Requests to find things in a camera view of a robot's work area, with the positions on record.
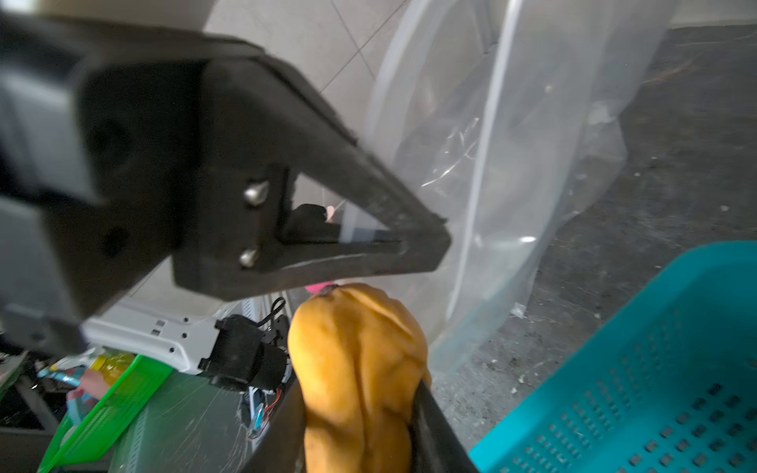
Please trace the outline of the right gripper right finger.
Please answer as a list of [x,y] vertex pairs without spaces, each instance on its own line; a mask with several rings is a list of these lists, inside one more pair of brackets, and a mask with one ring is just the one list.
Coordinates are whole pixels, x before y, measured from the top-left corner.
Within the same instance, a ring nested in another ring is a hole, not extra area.
[[425,382],[414,397],[410,436],[413,473],[479,472]]

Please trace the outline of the potato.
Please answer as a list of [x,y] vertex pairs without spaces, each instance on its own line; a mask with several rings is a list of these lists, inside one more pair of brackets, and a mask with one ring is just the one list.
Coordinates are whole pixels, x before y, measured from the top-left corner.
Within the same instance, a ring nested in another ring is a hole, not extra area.
[[425,334],[405,305],[367,284],[329,286],[297,309],[288,348],[307,471],[410,471],[414,397],[432,379]]

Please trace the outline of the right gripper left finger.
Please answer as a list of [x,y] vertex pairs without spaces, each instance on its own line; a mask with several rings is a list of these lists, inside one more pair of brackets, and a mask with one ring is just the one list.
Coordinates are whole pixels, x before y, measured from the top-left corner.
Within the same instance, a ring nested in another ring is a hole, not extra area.
[[240,472],[305,472],[306,410],[299,380],[293,378],[250,459]]

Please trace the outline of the green plastic basket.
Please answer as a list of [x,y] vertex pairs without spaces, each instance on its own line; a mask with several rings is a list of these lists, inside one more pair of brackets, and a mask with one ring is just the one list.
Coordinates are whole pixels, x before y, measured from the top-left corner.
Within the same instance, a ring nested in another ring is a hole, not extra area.
[[63,418],[37,470],[49,473],[103,458],[174,371],[138,356],[81,424]]

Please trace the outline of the pink plush pig toy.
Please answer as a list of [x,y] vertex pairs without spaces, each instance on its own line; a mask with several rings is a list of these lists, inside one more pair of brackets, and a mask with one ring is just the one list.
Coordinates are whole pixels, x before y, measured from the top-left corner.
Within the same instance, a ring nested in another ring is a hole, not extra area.
[[328,292],[334,287],[338,287],[338,286],[339,284],[337,282],[331,281],[331,282],[324,282],[324,283],[309,285],[306,287],[306,290],[311,295],[319,295],[319,294],[322,294],[323,292]]

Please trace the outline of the yellow bottle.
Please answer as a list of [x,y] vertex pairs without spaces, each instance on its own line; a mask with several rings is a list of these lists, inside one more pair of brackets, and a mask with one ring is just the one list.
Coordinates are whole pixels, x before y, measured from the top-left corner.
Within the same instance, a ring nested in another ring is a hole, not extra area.
[[105,354],[92,362],[90,370],[99,372],[107,384],[113,385],[130,368],[134,360],[135,356],[129,353]]

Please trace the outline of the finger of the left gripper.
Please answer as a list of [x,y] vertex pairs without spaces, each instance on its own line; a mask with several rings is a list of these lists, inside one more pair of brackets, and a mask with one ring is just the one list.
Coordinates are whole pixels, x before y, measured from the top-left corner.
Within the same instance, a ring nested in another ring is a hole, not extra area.
[[278,237],[283,242],[331,242],[327,210],[317,204],[302,204],[283,220]]
[[[204,68],[200,154],[189,181],[179,287],[234,301],[343,278],[436,270],[451,245],[444,220],[359,148],[335,110],[290,64],[264,56]],[[380,224],[366,242],[283,242],[300,175]]]

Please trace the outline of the teal plastic basket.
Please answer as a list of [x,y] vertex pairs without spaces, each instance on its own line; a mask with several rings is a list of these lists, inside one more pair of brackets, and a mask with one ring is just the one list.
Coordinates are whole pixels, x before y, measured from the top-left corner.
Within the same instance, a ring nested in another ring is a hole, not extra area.
[[483,472],[752,472],[756,246],[678,257],[472,451]]

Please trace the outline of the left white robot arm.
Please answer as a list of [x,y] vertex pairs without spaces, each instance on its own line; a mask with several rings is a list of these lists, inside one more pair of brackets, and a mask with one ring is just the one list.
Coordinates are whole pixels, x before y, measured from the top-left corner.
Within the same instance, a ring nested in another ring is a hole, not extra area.
[[431,272],[444,220],[292,65],[232,37],[1,17],[1,326],[54,356],[101,345],[227,389],[285,354],[239,315],[170,319],[122,294],[163,260],[222,301]]

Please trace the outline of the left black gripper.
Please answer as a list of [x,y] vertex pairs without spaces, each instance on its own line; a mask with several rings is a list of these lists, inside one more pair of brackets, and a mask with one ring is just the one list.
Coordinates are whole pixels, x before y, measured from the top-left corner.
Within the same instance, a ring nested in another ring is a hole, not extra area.
[[1,16],[1,329],[47,355],[175,251],[207,37]]

